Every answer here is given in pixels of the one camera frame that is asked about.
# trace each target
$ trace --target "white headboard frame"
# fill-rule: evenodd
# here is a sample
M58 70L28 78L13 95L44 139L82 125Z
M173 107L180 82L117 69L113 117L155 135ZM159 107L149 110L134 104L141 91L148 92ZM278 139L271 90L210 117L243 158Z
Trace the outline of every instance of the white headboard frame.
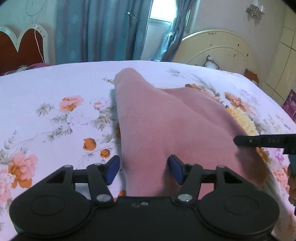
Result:
M259 74L249 44L226 30L205 30L185 37L173 62L203 66L207 55L211 55L222 70L244 74L245 69L249 69Z
M36 29L36 31L38 33L40 33L40 35L42 36L44 62L47 63L47 64L49 64L49 59L48 59L48 33L47 33L47 31L41 25L39 25L39 24L30 24L30 25L26 26L22 30L22 32L20 33L20 35L19 35L18 38L16 37L15 33L11 29L9 29L8 27L0 27L0 32L4 32L4 33L6 33L10 37L13 45L15 46L15 49L18 52L19 47L20 47L20 42L22 40L22 37L24 36L24 34L26 33L26 31L28 29L31 29L31 28L32 29Z

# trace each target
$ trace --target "cream headboard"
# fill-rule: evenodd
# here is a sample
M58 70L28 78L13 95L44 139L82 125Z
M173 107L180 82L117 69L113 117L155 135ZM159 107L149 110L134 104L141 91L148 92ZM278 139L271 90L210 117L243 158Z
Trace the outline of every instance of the cream headboard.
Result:
M225 30L206 30L185 37L172 62L203 66L207 55L222 70L244 74L249 69L258 74L251 47L240 36Z

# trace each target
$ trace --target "pink blanket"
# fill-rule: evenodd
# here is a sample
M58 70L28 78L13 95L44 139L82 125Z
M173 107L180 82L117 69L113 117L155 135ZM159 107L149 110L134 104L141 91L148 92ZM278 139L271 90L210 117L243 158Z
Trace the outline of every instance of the pink blanket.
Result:
M116 75L115 91L128 196L174 197L180 186L166 166L171 154L204 169L225 165L263 185L265 164L255 149L233 143L245 133L222 104L192 88L157 89L131 68ZM212 190L203 185L200 198Z

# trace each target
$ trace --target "pillow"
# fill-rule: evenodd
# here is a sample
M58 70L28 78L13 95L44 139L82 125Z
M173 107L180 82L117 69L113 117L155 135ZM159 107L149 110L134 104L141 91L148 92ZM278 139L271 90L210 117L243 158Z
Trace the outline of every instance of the pillow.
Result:
M209 69L221 70L221 68L216 63L216 61L211 57L211 55L207 56L204 67L209 68Z
M259 79L255 73L246 69L244 72L244 76L249 80L251 80L255 85L259 86Z
M24 70L27 70L27 69L28 69L28 66L21 65L17 70L8 71L8 72L4 73L3 75L14 74L16 72L21 72L21 71L24 71Z

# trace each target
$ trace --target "round disc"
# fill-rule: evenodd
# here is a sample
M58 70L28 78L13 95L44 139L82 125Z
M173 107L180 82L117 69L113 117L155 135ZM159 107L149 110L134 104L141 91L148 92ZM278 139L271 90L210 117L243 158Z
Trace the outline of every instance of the round disc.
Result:
M89 212L89 202L82 194L51 184L42 191L28 190L17 197L9 214L19 232L50 237L78 227Z
M239 237L264 233L279 217L279 207L271 196L241 185L217 188L205 195L198 212L213 229Z

